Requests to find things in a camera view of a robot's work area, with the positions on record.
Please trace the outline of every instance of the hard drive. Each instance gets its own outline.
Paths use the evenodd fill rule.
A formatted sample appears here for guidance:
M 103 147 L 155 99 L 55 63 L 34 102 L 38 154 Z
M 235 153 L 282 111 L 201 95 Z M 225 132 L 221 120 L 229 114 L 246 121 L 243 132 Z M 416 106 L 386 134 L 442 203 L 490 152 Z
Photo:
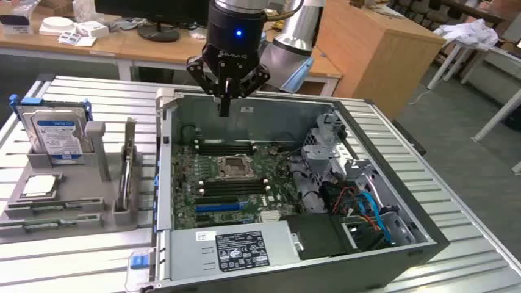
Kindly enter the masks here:
M 47 154 L 53 165 L 82 164 L 82 154 L 93 152 L 85 136 L 90 121 L 90 103 L 43 101 L 41 98 L 15 95 L 10 107 L 25 127 L 31 152 Z

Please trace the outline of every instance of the gray floor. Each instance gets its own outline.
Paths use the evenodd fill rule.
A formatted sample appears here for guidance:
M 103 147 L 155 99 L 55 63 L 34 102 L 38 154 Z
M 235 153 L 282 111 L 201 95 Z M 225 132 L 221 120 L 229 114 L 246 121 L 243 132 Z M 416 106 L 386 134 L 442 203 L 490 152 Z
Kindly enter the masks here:
M 0 64 L 0 123 L 10 115 L 9 94 L 25 94 L 38 73 L 117 78 L 111 65 L 5 56 L 0 56 Z M 434 70 L 431 67 L 414 96 L 424 92 Z M 470 140 L 495 111 L 475 90 L 450 81 L 438 84 L 416 104 L 406 106 L 398 121 L 423 145 L 427 162 L 521 259 L 521 176 L 508 170 L 521 161 L 521 133 L 499 125 L 480 144 Z

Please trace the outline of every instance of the green circuit board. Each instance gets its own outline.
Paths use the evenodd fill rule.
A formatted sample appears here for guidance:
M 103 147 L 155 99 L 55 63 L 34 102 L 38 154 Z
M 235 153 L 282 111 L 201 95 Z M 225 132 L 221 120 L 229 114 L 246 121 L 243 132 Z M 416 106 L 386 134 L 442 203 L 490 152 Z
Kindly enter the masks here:
M 203 186 L 199 181 L 222 182 L 218 160 L 234 156 L 202 156 L 193 145 L 173 146 L 173 217 L 175 229 L 201 228 L 207 226 L 234 225 L 259 222 L 262 211 L 278 211 L 279 216 L 295 214 L 298 197 L 285 157 L 289 152 L 278 152 L 271 143 L 257 144 L 257 150 L 247 156 L 253 169 L 250 180 L 267 179 L 270 189 L 258 194 L 233 192 L 241 209 L 238 211 L 195 212 L 195 199 L 205 196 L 199 193 Z M 219 205 L 219 197 L 211 197 Z

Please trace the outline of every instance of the circuit board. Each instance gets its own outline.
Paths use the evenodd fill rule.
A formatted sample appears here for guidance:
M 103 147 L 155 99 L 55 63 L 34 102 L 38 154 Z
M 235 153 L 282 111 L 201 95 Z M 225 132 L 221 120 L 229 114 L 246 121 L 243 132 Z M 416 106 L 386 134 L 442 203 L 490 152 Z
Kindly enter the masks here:
M 251 154 L 202 155 L 193 145 L 173 146 L 173 217 L 174 229 L 190 229 L 209 226 L 235 225 L 261 222 L 262 211 L 277 211 L 275 215 L 297 213 L 298 196 L 291 174 L 285 162 L 289 152 L 279 152 L 271 143 L 255 144 Z M 230 182 L 222 178 L 219 164 L 223 159 L 243 158 L 251 169 L 253 177 L 247 181 L 234 180 L 243 184 L 261 184 L 258 193 L 246 194 L 239 188 L 225 187 L 229 193 L 213 196 L 203 193 L 203 183 L 218 183 L 227 186 Z M 227 203 L 229 198 L 237 202 Z M 211 211 L 227 209 L 234 211 Z

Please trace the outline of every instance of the white table leg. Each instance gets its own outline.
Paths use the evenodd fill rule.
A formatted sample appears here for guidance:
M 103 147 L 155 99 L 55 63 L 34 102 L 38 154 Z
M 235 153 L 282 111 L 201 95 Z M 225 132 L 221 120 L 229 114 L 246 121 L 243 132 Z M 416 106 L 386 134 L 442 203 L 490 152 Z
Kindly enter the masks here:
M 479 66 L 479 64 L 484 60 L 484 57 L 486 57 L 487 54 L 488 53 L 483 52 L 483 51 L 478 52 L 478 55 L 474 57 L 472 61 L 468 64 L 468 69 L 466 71 L 466 74 L 463 75 L 463 78 L 460 79 L 460 84 L 466 84 L 466 82 L 467 82 L 467 80 L 470 78 L 470 75 L 471 75 L 471 73 L 475 70 L 475 67 Z
M 117 60 L 117 71 L 119 73 L 121 81 L 131 81 L 130 67 L 131 61 L 129 60 Z
M 459 69 L 460 63 L 463 63 L 464 59 L 468 57 L 471 50 L 470 48 L 463 48 L 459 57 L 455 60 L 454 65 L 451 66 L 448 72 L 444 74 L 442 80 L 448 81 L 448 79 L 452 77 L 455 71 Z
M 323 84 L 322 91 L 319 92 L 321 96 L 333 96 L 335 85 L 338 84 L 338 78 L 327 78 L 326 83 Z
M 500 108 L 500 110 L 495 113 L 494 117 L 491 117 L 490 121 L 486 123 L 483 128 L 479 130 L 476 135 L 471 138 L 474 141 L 479 142 L 484 135 L 490 132 L 490 130 L 494 128 L 494 126 L 500 122 L 502 119 L 510 114 L 510 112 L 515 109 L 515 107 L 521 103 L 521 90 L 514 94 L 514 96 L 510 98 L 504 106 Z
M 442 65 L 440 65 L 440 67 L 439 67 L 439 69 L 438 69 L 438 72 L 435 72 L 435 75 L 434 75 L 434 77 L 431 78 L 431 81 L 428 82 L 428 85 L 426 86 L 426 88 L 427 88 L 428 90 L 431 90 L 431 89 L 434 88 L 435 84 L 438 83 L 438 80 L 439 80 L 439 78 L 440 78 L 440 76 L 442 76 L 442 73 L 444 72 L 446 67 L 448 67 L 451 61 L 454 60 L 455 55 L 456 55 L 456 53 L 459 52 L 459 50 L 460 50 L 460 46 L 459 46 L 459 45 L 455 45 L 454 48 L 452 48 L 452 50 L 451 50 L 451 52 L 450 52 L 450 54 L 448 54 L 448 56 L 447 56 L 446 59 L 444 59 L 444 62 L 442 63 Z
M 515 173 L 515 175 L 521 175 L 521 162 L 511 168 L 511 171 Z

